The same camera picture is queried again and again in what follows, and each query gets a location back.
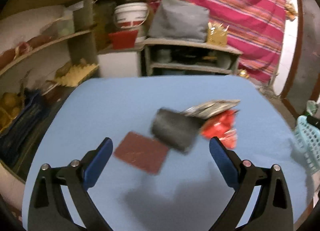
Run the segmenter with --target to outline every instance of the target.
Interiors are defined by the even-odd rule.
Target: pink cloth
[[[150,0],[154,9],[161,0]],[[240,67],[266,82],[278,64],[285,0],[186,0],[210,10],[212,21],[230,25],[228,44],[241,50]]]

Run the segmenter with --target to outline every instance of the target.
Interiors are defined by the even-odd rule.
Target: light blue laundry basket
[[[311,173],[320,170],[320,130],[307,122],[302,115],[297,119],[295,128],[296,149],[302,153],[309,165]]]

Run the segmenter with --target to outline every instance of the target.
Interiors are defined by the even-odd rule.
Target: tabletop
[[[156,111],[177,111],[212,99],[240,99],[235,152],[240,159],[270,168],[279,164],[296,221],[312,197],[306,170],[292,156],[291,130],[273,106],[248,80],[236,76],[160,76],[90,79],[66,100],[46,132],[26,182],[22,218],[27,228],[30,197],[39,168],[68,165],[110,137],[114,149],[129,131],[151,137]],[[158,175],[149,175],[113,155],[88,193],[114,231],[207,231],[233,195],[209,153],[209,141],[198,136],[188,155],[170,150]],[[253,210],[256,187],[239,223]],[[70,214],[83,225],[63,187]]]

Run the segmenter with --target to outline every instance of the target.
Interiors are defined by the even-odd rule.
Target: metal screw
[[[80,164],[80,161],[79,161],[78,159],[74,159],[74,160],[70,163],[70,165],[71,165],[72,167],[77,167],[77,166],[79,166],[79,164]]]
[[[281,167],[278,164],[273,165],[273,168],[275,169],[275,171],[281,170]]]
[[[244,161],[242,162],[242,164],[243,164],[244,166],[246,166],[246,167],[250,167],[250,166],[252,165],[251,161],[249,161],[249,160],[244,160]]]
[[[44,163],[41,165],[42,170],[47,170],[48,168],[50,168],[50,165],[48,163]]]

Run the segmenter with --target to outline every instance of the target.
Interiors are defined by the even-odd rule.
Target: brown door frame
[[[299,114],[295,108],[291,105],[290,101],[287,99],[287,95],[293,85],[293,81],[295,75],[297,73],[298,64],[301,57],[301,48],[302,48],[302,38],[303,38],[303,11],[302,11],[302,0],[298,0],[298,36],[297,36],[297,44],[296,49],[294,51],[294,56],[291,64],[291,68],[288,74],[288,78],[285,82],[284,88],[281,92],[281,100],[282,103],[286,106],[286,108],[291,112],[291,114],[298,118],[301,114]],[[315,87],[313,88],[312,94],[309,97],[309,100],[317,101],[320,95],[320,73],[318,74],[318,80],[316,82]]]

